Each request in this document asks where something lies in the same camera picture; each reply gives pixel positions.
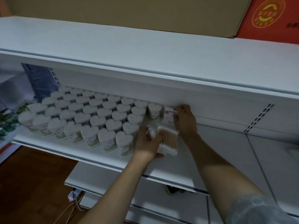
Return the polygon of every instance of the lace sleeve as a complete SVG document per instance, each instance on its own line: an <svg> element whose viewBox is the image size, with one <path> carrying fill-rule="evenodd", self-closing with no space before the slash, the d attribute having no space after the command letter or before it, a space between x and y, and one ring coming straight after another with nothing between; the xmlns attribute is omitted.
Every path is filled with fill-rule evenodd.
<svg viewBox="0 0 299 224"><path fill-rule="evenodd" d="M298 224L278 204L264 195L246 195L233 204L226 224Z"/></svg>

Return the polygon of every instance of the brown floor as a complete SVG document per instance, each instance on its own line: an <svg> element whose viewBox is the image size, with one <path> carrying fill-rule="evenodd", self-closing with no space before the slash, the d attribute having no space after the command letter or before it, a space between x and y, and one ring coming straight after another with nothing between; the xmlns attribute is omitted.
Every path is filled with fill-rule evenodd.
<svg viewBox="0 0 299 224"><path fill-rule="evenodd" d="M71 204L64 181L77 161L20 147L0 165L0 219L5 224L53 224ZM71 209L57 222L65 224ZM69 224L86 211L77 210Z"/></svg>

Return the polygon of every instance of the yellow logo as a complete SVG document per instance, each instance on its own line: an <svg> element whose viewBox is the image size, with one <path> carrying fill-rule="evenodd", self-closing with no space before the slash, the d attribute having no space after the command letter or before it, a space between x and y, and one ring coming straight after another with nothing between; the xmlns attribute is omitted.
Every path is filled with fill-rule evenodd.
<svg viewBox="0 0 299 224"><path fill-rule="evenodd" d="M270 26L281 16L285 6L283 0L265 1L254 12L252 24L258 28Z"/></svg>

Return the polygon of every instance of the heart-shaped lid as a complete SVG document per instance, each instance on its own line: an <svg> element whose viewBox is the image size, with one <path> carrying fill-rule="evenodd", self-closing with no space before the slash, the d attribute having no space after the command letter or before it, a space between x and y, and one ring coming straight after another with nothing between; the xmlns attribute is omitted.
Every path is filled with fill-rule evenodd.
<svg viewBox="0 0 299 224"><path fill-rule="evenodd" d="M105 109L114 109L114 108L116 108L116 102L104 101L103 107Z"/></svg>
<svg viewBox="0 0 299 224"><path fill-rule="evenodd" d="M96 94L95 94L95 98L96 98L96 99L102 99L102 100L105 100L107 97L108 97L108 94L105 94L105 93L96 93Z"/></svg>
<svg viewBox="0 0 299 224"><path fill-rule="evenodd" d="M84 91L83 93L82 93L82 96L83 97L92 97L92 96L94 96L95 95L95 92L93 92L93 91Z"/></svg>
<svg viewBox="0 0 299 224"><path fill-rule="evenodd" d="M89 100L89 104L90 106L99 106L101 104L103 104L103 100L102 99L95 99L95 98L92 98Z"/></svg>
<svg viewBox="0 0 299 224"><path fill-rule="evenodd" d="M73 118L75 116L76 112L70 111L70 110L62 110L61 113L59 114L60 119L69 119Z"/></svg>
<svg viewBox="0 0 299 224"><path fill-rule="evenodd" d="M113 119L108 119L106 121L106 128L109 130L109 131L115 131L115 130L118 130L122 127L122 122L121 121L115 121Z"/></svg>
<svg viewBox="0 0 299 224"><path fill-rule="evenodd" d="M51 93L52 98L60 98L60 97L63 97L63 95L64 95L64 92L61 92L61 91L54 91Z"/></svg>
<svg viewBox="0 0 299 224"><path fill-rule="evenodd" d="M136 116L144 116L146 109L145 108L138 108L138 107L132 107L131 112Z"/></svg>
<svg viewBox="0 0 299 224"><path fill-rule="evenodd" d="M128 147L133 143L133 136L125 134L123 131L119 131L115 136L115 140L118 147Z"/></svg>
<svg viewBox="0 0 299 224"><path fill-rule="evenodd" d="M89 97L82 97L82 96L80 96L80 97L77 97L77 98L76 98L76 102L77 102L78 104L85 104L85 103L88 103L89 100L90 100Z"/></svg>
<svg viewBox="0 0 299 224"><path fill-rule="evenodd" d="M118 102L120 100L121 100L120 96L114 96L114 95L109 95L108 96L108 101L110 101L110 102Z"/></svg>
<svg viewBox="0 0 299 224"><path fill-rule="evenodd" d="M69 110L70 110L70 111L77 111L77 110L82 109L83 106L84 106L83 104L71 103L71 104L69 105Z"/></svg>
<svg viewBox="0 0 299 224"><path fill-rule="evenodd" d="M63 128L63 131L66 135L77 133L80 131L82 125L75 124L74 121L67 122Z"/></svg>
<svg viewBox="0 0 299 224"><path fill-rule="evenodd" d="M68 87L68 86L61 86L61 87L59 87L59 91L60 92L65 92L65 93L69 93L70 91L71 91L71 87Z"/></svg>
<svg viewBox="0 0 299 224"><path fill-rule="evenodd" d="M121 99L121 103L123 104L123 105L132 105L132 104L134 104L134 99L133 98L126 98L126 97L123 97L122 99Z"/></svg>
<svg viewBox="0 0 299 224"><path fill-rule="evenodd" d="M86 105L83 107L84 114L91 114L97 112L97 107L92 107L90 105Z"/></svg>
<svg viewBox="0 0 299 224"><path fill-rule="evenodd" d="M66 124L65 120L60 120L59 118L53 118L49 121L48 129L51 131L51 130L63 128L65 124Z"/></svg>
<svg viewBox="0 0 299 224"><path fill-rule="evenodd" d="M32 121L35 116L35 112L24 111L18 116L18 121L22 124L24 122Z"/></svg>
<svg viewBox="0 0 299 224"><path fill-rule="evenodd" d="M97 115L99 117L107 117L107 116L110 116L112 113L112 110L111 109L104 109L104 108L99 108L97 110Z"/></svg>
<svg viewBox="0 0 299 224"><path fill-rule="evenodd" d="M51 105L51 104L54 104L55 102L57 101L56 98L53 98L53 97L45 97L42 101L42 104L43 105Z"/></svg>
<svg viewBox="0 0 299 224"><path fill-rule="evenodd" d="M58 100L55 102L56 108L66 108L71 104L70 101Z"/></svg>
<svg viewBox="0 0 299 224"><path fill-rule="evenodd" d="M106 123L106 119L104 117L92 116L89 120L90 125L93 126L103 126Z"/></svg>
<svg viewBox="0 0 299 224"><path fill-rule="evenodd" d="M74 100L76 100L76 98L77 98L76 94L65 94L63 96L63 100L65 100L65 101L74 101Z"/></svg>
<svg viewBox="0 0 299 224"><path fill-rule="evenodd" d="M149 110L150 111L161 111L162 106L161 105L156 105L155 103L149 103Z"/></svg>
<svg viewBox="0 0 299 224"><path fill-rule="evenodd" d="M109 131L106 128L102 128L98 131L97 137L100 143L110 141L115 138L116 133L114 131Z"/></svg>
<svg viewBox="0 0 299 224"><path fill-rule="evenodd" d="M50 116L37 115L37 116L35 116L35 118L33 119L32 124L33 124L34 126L37 126L37 125L41 125L41 124L48 123L50 120L51 120L51 117L50 117Z"/></svg>
<svg viewBox="0 0 299 224"><path fill-rule="evenodd" d="M119 112L119 111L112 112L112 118L115 121L124 120L126 117L127 117L127 113L126 112Z"/></svg>
<svg viewBox="0 0 299 224"><path fill-rule="evenodd" d="M131 124L129 122L125 122L123 124L123 131L126 134L135 134L139 130L139 125L138 124Z"/></svg>
<svg viewBox="0 0 299 224"><path fill-rule="evenodd" d="M129 114L128 115L128 121L131 124L140 124L143 121L143 117L142 116L135 116L134 114Z"/></svg>
<svg viewBox="0 0 299 224"><path fill-rule="evenodd" d="M31 112L42 112L45 111L48 106L47 105L43 105L41 103L33 103L27 106Z"/></svg>
<svg viewBox="0 0 299 224"><path fill-rule="evenodd" d="M130 105L123 105L123 104L119 104L116 106L116 109L119 112L128 112L131 110L131 106Z"/></svg>
<svg viewBox="0 0 299 224"><path fill-rule="evenodd" d="M75 123L83 123L90 119L90 114L77 113L75 115Z"/></svg>
<svg viewBox="0 0 299 224"><path fill-rule="evenodd" d="M45 116L56 116L59 113L61 113L61 109L59 108L55 108L55 107L49 107L46 111L45 111Z"/></svg>
<svg viewBox="0 0 299 224"><path fill-rule="evenodd" d="M90 127L90 126L83 126L81 127L81 134L82 137L86 140L94 135L97 135L97 132L99 131L98 127Z"/></svg>
<svg viewBox="0 0 299 224"><path fill-rule="evenodd" d="M145 108L145 107L147 107L147 105L148 105L148 102L147 101L139 101L139 100L135 100L134 101L134 105L136 106L136 107L138 107L138 108Z"/></svg>
<svg viewBox="0 0 299 224"><path fill-rule="evenodd" d="M79 94L83 93L83 90L81 90L81 89L72 89L72 90L70 90L70 93L75 94L75 95L79 95Z"/></svg>

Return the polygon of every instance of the person's right hand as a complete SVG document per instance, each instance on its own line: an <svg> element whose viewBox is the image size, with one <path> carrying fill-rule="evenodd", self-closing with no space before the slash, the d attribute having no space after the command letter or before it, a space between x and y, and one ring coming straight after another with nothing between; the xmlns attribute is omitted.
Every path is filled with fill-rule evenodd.
<svg viewBox="0 0 299 224"><path fill-rule="evenodd" d="M174 108L178 114L173 115L176 129L180 132L180 136L184 139L197 135L196 119L191 112L189 105L180 105Z"/></svg>

